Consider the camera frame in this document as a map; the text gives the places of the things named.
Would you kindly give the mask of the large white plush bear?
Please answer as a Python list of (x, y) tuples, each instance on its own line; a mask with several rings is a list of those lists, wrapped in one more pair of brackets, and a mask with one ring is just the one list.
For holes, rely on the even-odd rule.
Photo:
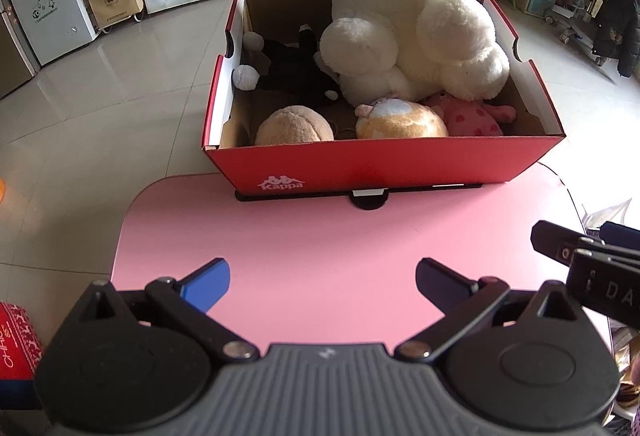
[(510, 75), (477, 0), (332, 0), (320, 53), (352, 106), (391, 96), (419, 102), (442, 91), (490, 100)]

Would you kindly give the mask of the pink table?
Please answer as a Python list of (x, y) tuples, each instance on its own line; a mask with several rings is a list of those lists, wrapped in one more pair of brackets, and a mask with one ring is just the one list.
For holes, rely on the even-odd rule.
[(112, 281), (142, 289), (221, 257), (231, 282), (210, 315), (256, 346), (395, 347), (440, 318), (414, 280), (425, 257), (513, 289), (564, 280), (530, 244), (541, 220), (580, 229), (566, 186), (541, 165), (504, 185), (394, 193), (375, 211), (344, 195), (241, 202), (224, 176), (170, 177), (128, 209)]

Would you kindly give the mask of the pink spotted plush toy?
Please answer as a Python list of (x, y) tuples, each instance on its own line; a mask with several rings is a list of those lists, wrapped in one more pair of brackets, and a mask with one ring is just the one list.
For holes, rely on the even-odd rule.
[(511, 124), (516, 118), (513, 106), (464, 101), (446, 92), (430, 96), (424, 104), (442, 118), (450, 137), (502, 136), (500, 125)]

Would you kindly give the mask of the orange white plush toy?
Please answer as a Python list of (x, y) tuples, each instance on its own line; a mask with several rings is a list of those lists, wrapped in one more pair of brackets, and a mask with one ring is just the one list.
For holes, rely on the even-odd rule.
[(448, 129), (431, 107), (384, 98), (356, 107), (358, 139), (446, 138)]

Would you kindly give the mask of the tan round plush toy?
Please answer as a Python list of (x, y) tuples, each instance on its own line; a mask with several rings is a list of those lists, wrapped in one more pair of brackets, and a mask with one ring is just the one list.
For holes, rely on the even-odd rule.
[(259, 126), (255, 144), (283, 145), (333, 141), (334, 133), (322, 115), (303, 105), (291, 105), (273, 112)]

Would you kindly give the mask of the red Christmas box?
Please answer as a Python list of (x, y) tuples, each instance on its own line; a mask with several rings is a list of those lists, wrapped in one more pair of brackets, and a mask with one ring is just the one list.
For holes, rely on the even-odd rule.
[(26, 310), (0, 304), (0, 375), (3, 381), (30, 381), (43, 354)]

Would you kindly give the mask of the black white plush monkey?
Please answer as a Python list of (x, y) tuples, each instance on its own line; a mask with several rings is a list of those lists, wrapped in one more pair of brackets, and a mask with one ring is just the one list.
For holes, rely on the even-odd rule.
[(246, 32), (242, 45), (268, 61), (267, 73), (240, 64), (232, 72), (232, 84), (241, 91), (279, 91), (293, 104), (310, 108), (337, 102), (342, 97), (337, 76), (322, 60), (317, 34), (308, 25), (299, 27), (297, 44), (283, 44), (258, 32)]

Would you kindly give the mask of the black down jacket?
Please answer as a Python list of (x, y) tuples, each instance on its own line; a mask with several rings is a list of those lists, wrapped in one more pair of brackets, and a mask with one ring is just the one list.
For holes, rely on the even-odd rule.
[(639, 0), (604, 0), (597, 15), (592, 53), (614, 58), (617, 72), (629, 78), (639, 61)]

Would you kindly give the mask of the blue swivel chair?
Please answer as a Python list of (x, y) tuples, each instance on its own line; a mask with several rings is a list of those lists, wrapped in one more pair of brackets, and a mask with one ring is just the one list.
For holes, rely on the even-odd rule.
[(591, 48), (596, 36), (594, 19), (604, 0), (556, 0), (551, 9), (544, 12), (544, 21), (560, 30), (559, 40), (568, 44), (575, 40)]

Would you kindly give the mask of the red Kappa shoe box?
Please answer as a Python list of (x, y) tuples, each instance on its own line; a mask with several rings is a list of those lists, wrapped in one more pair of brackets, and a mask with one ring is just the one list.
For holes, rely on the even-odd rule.
[(299, 25), (329, 24), (331, 0), (232, 0), (227, 51), (216, 60), (205, 111), (204, 153), (244, 196), (488, 185), (518, 177), (564, 139), (564, 130), (537, 66), (518, 57), (518, 33), (498, 2), (477, 1), (511, 64), (496, 101), (518, 115), (503, 136), (359, 140), (352, 108), (339, 103), (326, 114), (337, 128), (335, 141), (258, 147), (257, 128), (286, 100), (277, 92), (234, 89), (232, 72), (247, 59), (243, 34), (292, 42)]

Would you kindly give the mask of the white mini fridge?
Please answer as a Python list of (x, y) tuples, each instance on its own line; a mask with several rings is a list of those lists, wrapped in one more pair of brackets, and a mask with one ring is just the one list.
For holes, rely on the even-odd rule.
[(98, 38), (85, 0), (10, 0), (40, 65)]

